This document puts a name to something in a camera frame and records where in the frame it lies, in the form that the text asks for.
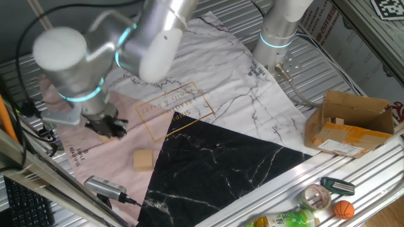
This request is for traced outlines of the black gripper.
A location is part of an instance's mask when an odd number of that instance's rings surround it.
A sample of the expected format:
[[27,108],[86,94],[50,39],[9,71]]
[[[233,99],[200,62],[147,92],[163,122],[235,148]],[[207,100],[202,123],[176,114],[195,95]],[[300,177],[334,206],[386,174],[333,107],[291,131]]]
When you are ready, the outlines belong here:
[[117,114],[104,115],[103,117],[86,117],[85,127],[96,132],[99,136],[110,138],[109,131],[112,131],[112,137],[123,138],[127,134],[127,119],[118,119]]

